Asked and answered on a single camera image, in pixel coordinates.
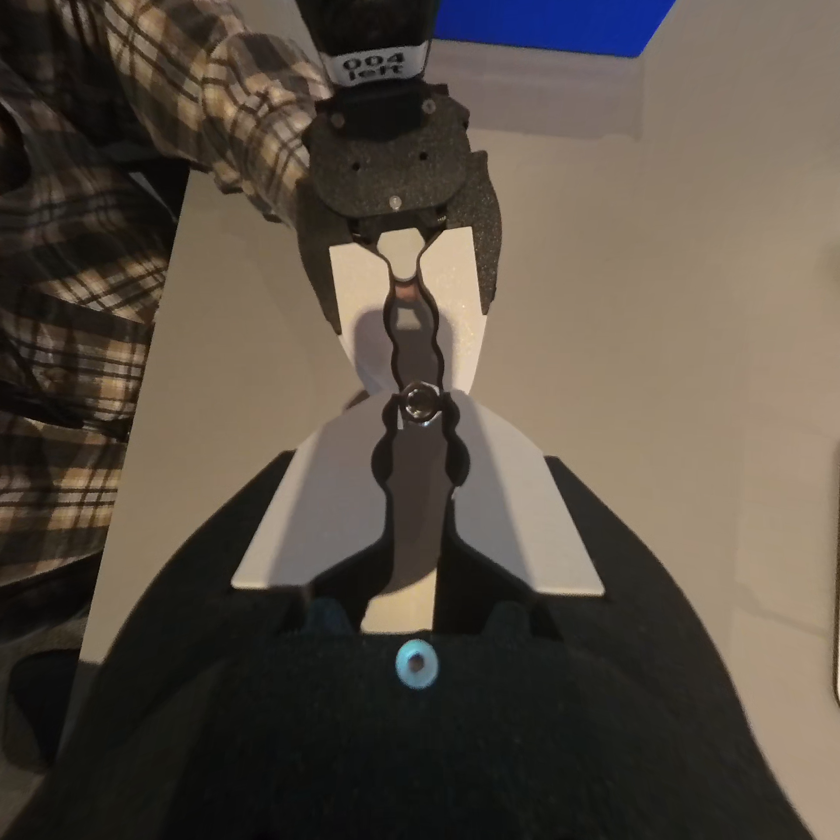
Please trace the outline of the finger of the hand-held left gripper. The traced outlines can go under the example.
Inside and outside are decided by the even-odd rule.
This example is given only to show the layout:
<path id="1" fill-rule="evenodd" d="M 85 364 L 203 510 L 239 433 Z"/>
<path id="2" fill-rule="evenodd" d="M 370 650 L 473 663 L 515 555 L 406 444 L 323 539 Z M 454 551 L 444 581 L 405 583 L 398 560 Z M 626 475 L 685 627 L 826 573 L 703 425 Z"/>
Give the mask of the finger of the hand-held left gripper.
<path id="1" fill-rule="evenodd" d="M 434 347 L 440 358 L 441 384 L 447 392 L 470 393 L 487 326 L 472 227 L 440 233 L 425 247 L 418 265 L 436 318 Z"/>
<path id="2" fill-rule="evenodd" d="M 395 346 L 386 325 L 390 266 L 355 243 L 331 246 L 329 257 L 343 350 L 369 394 L 396 393 Z"/>

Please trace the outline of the person's legs in dark pants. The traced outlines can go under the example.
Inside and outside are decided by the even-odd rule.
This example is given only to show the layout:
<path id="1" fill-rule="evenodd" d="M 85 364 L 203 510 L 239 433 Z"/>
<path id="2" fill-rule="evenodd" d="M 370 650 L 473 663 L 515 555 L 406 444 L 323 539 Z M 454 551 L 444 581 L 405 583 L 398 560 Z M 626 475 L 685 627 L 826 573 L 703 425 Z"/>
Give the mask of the person's legs in dark pants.
<path id="1" fill-rule="evenodd" d="M 2 764 L 54 762 L 97 569 L 74 563 L 2 587 Z"/>

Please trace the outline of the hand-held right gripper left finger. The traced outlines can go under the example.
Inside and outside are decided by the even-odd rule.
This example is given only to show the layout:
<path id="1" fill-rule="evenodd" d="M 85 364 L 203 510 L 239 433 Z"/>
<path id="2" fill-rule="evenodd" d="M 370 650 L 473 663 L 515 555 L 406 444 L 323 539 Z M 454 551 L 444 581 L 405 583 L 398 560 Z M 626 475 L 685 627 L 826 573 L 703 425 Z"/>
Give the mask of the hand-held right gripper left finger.
<path id="1" fill-rule="evenodd" d="M 295 451 L 231 579 L 239 591 L 330 598 L 360 629 L 394 571 L 395 395 L 335 417 Z"/>

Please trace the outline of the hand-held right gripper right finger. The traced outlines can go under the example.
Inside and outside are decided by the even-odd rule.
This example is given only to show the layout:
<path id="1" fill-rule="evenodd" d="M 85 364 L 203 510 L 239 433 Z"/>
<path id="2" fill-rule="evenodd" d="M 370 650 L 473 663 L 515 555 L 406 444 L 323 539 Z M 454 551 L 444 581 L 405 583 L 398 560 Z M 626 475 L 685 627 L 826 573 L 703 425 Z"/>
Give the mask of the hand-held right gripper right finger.
<path id="1" fill-rule="evenodd" d="M 435 631 L 481 631 L 496 607 L 523 608 L 554 631 L 554 599 L 605 587 L 542 450 L 464 392 L 444 399 L 446 503 L 434 594 Z"/>

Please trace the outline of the silver hex nut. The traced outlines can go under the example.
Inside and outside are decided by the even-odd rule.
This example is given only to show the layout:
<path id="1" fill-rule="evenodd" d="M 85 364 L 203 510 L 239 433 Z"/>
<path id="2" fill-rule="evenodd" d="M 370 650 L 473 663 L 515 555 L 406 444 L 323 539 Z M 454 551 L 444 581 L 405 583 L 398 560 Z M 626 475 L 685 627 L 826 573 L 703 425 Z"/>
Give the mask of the silver hex nut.
<path id="1" fill-rule="evenodd" d="M 425 427 L 441 412 L 441 397 L 435 385 L 415 381 L 406 385 L 399 396 L 400 410 L 408 424 Z"/>

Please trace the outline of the person's torso in plaid shirt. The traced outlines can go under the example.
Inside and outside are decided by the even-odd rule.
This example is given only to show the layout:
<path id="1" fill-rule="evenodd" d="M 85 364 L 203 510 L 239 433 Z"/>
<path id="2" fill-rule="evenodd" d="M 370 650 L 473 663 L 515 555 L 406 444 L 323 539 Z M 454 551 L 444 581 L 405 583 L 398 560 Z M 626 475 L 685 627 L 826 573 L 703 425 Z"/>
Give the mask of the person's torso in plaid shirt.
<path id="1" fill-rule="evenodd" d="M 104 545 L 172 215 L 15 74 L 2 119 L 2 585 Z"/>

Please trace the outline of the large blue plastic bin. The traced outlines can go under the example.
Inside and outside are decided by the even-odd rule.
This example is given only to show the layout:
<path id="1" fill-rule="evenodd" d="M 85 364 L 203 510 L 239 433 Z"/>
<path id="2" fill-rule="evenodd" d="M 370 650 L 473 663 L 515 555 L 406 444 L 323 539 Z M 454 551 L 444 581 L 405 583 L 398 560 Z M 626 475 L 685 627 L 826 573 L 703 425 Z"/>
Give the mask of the large blue plastic bin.
<path id="1" fill-rule="evenodd" d="M 674 1 L 442 1 L 437 39 L 637 58 Z"/>

